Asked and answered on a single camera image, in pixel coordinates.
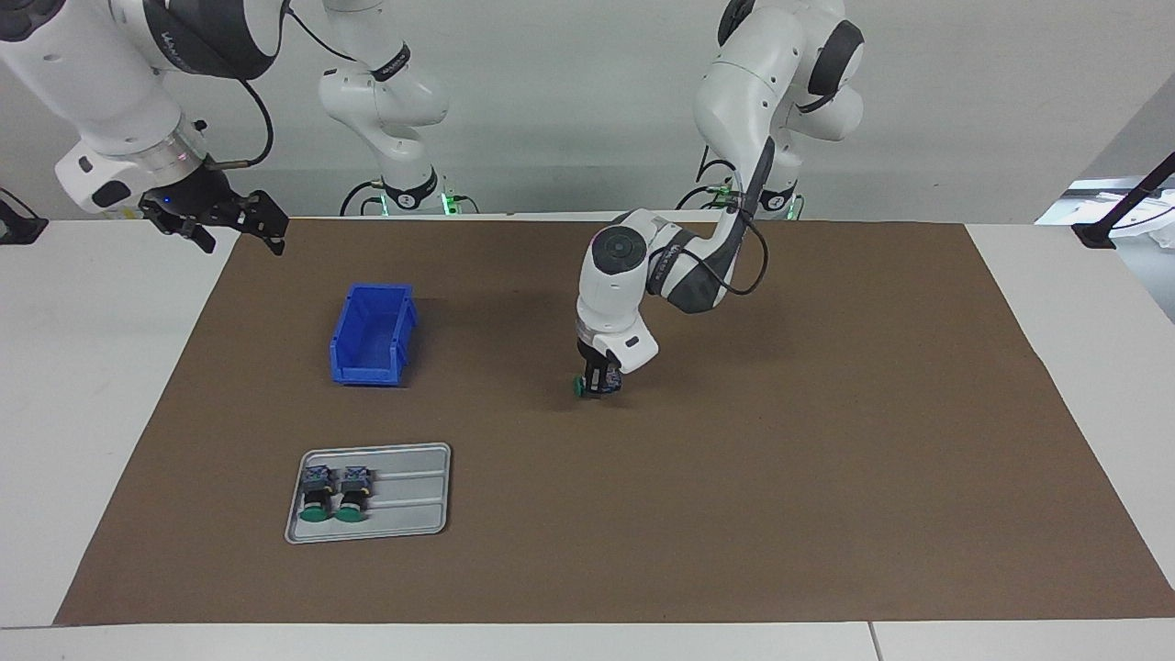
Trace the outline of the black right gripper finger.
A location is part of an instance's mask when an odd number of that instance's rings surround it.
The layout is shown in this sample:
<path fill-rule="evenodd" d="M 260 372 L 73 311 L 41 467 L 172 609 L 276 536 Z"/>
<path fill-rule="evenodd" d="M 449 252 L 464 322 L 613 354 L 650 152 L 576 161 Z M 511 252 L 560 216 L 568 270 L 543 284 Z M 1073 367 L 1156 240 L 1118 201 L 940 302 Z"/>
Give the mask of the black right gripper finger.
<path fill-rule="evenodd" d="M 234 222 L 240 234 L 261 240 L 273 255 L 286 251 L 286 231 L 289 217 L 264 191 L 255 191 L 239 197 L 239 215 Z"/>
<path fill-rule="evenodd" d="M 213 254 L 217 248 L 214 235 L 204 225 L 192 220 L 153 220 L 152 225 L 164 235 L 175 235 L 190 241 L 202 252 Z"/>

